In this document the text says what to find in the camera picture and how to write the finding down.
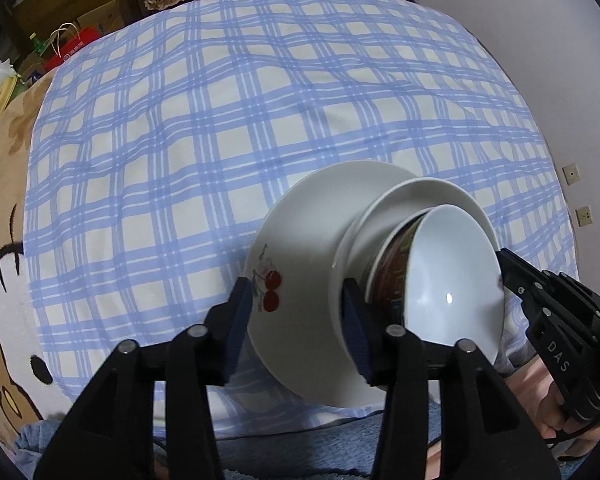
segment red cherry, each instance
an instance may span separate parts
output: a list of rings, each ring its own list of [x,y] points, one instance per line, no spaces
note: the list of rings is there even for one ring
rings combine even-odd
[[[267,290],[276,290],[282,283],[282,276],[277,270],[270,270],[264,277],[264,286]]]
[[[280,305],[280,298],[273,290],[268,290],[262,300],[262,306],[267,312],[273,312]]]

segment electrical outlet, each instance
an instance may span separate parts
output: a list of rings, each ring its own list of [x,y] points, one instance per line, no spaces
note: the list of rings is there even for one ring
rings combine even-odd
[[[593,224],[593,218],[591,218],[591,209],[588,205],[576,209],[576,218],[578,219],[578,225],[580,227]]]
[[[562,172],[564,173],[564,178],[567,181],[567,186],[580,181],[580,171],[578,170],[578,165],[575,162],[562,168]]]

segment red shopping bag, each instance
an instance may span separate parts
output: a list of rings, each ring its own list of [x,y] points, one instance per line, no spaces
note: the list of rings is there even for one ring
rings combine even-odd
[[[76,31],[76,35],[72,37],[69,41],[67,41],[62,48],[56,48],[54,42],[51,42],[51,46],[54,49],[54,56],[46,62],[45,70],[49,72],[49,70],[55,68],[56,66],[62,65],[67,59],[69,59],[73,54],[78,52],[85,45],[96,41],[101,35],[94,27],[86,27],[81,30],[78,30],[77,27],[73,23],[63,23],[62,26],[56,30],[55,33],[58,34],[58,45],[60,43],[60,32],[62,30],[67,30],[63,28],[65,25],[73,25]]]

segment metal rivet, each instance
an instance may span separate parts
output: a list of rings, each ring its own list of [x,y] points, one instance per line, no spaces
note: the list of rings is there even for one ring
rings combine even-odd
[[[209,332],[208,328],[204,325],[190,326],[187,330],[187,335],[191,337],[204,337]]]
[[[402,337],[403,335],[405,335],[407,333],[407,331],[405,330],[405,328],[403,326],[396,325],[396,324],[389,325],[384,330],[391,337]]]
[[[467,352],[468,354],[470,354],[471,352],[475,352],[477,346],[470,339],[461,339],[460,341],[458,341],[458,348],[461,349],[463,352]]]
[[[118,345],[118,352],[123,354],[129,354],[138,348],[138,343],[133,339],[125,339]]]

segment striped cloth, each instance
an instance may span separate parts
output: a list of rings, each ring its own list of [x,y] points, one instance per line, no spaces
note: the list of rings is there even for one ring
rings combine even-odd
[[[435,10],[205,0],[71,57],[33,131],[24,234],[40,343],[62,390],[75,399],[122,339],[162,342],[202,321],[283,193],[353,159],[459,184],[502,246],[576,274],[567,208],[528,108],[475,38]],[[509,298],[500,369],[528,355],[524,325]],[[379,408],[308,405],[248,342],[210,400],[220,437]]]

